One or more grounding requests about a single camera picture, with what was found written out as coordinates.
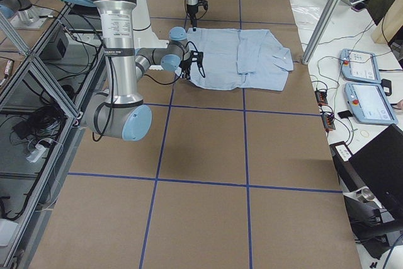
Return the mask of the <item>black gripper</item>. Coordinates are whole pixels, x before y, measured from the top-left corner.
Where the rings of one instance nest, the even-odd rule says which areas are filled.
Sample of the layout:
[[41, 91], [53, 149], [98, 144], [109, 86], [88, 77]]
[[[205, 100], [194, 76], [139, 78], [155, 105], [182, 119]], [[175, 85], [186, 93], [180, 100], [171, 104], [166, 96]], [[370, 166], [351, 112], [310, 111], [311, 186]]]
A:
[[198, 9], [201, 6], [205, 11], [208, 11], [207, 0], [185, 0], [186, 13], [190, 17], [191, 28], [193, 31], [197, 29], [197, 17]]
[[181, 68], [181, 76], [185, 80], [190, 80], [191, 65], [193, 63], [197, 64], [198, 71], [200, 75], [203, 75], [203, 52], [200, 51], [190, 51], [190, 56], [186, 60], [182, 60], [179, 67]]

